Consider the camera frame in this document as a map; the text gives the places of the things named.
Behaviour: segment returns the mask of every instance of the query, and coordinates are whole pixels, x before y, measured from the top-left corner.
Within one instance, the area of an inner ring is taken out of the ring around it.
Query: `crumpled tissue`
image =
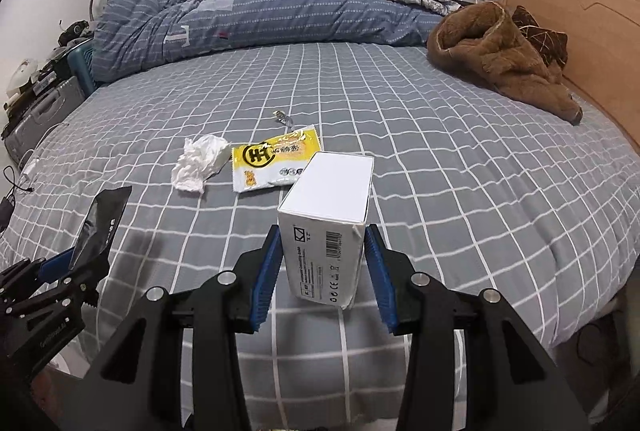
[[[231,145],[222,137],[203,135],[184,139],[184,152],[171,172],[171,184],[181,191],[204,193],[204,181],[219,172],[231,157]]]

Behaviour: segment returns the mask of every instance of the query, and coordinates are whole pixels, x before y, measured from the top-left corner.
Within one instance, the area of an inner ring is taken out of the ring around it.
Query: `bed sheet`
[[[574,127],[433,68],[424,48],[294,44],[233,50],[98,89],[37,149],[0,240],[2,266],[73,244],[103,188],[133,191],[100,284],[85,307],[95,356],[151,286],[191,289],[259,247],[285,189],[237,196],[231,166],[204,195],[172,190],[185,137],[264,140],[315,124],[327,151],[375,157],[368,222],[418,270],[470,293],[500,290],[546,348],[590,321],[639,252],[640,163],[620,131],[582,101]],[[191,336],[182,404],[191,410]],[[239,335],[253,424],[311,429],[395,417],[410,341],[387,334],[366,267],[345,312],[294,298],[284,265],[270,314]],[[464,357],[456,338],[458,398]]]

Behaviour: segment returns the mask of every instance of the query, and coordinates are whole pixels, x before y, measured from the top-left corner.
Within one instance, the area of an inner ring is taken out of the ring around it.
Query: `snack package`
[[[317,151],[321,151],[320,141],[313,126],[233,148],[234,191],[290,185]]]

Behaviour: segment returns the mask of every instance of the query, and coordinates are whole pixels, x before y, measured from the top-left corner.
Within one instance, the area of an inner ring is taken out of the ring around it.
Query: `white box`
[[[373,157],[316,153],[278,208],[292,293],[347,308],[362,260]]]

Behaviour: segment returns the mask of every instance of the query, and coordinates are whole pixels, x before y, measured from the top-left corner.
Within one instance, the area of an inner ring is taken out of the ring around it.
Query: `headboard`
[[[567,85],[625,132],[640,153],[640,0],[507,0],[568,34]]]

